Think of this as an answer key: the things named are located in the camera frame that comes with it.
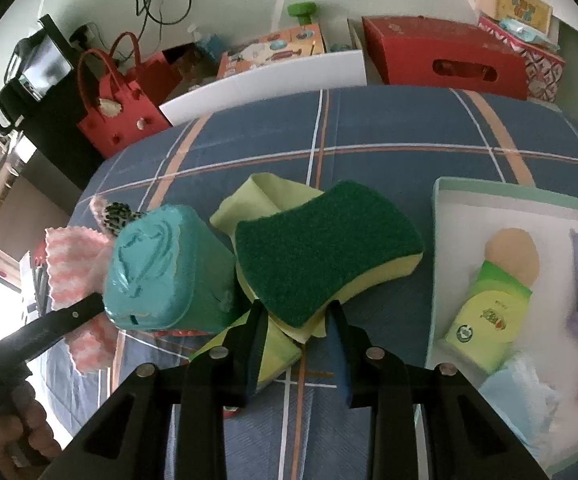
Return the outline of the person's left hand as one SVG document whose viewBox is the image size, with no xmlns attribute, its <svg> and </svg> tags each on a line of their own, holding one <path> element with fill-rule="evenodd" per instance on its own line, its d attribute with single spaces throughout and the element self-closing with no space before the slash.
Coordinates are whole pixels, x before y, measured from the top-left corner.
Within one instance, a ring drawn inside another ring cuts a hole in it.
<svg viewBox="0 0 578 480">
<path fill-rule="evenodd" d="M 30 430 L 28 444 L 52 460 L 61 453 L 61 446 L 54 438 L 48 424 L 47 413 L 37 400 L 34 388 L 24 382 L 12 392 L 16 414 L 0 415 L 0 472 L 6 479 L 38 479 L 44 467 L 19 467 L 9 453 L 9 445 L 24 436 L 23 426 Z"/>
</svg>

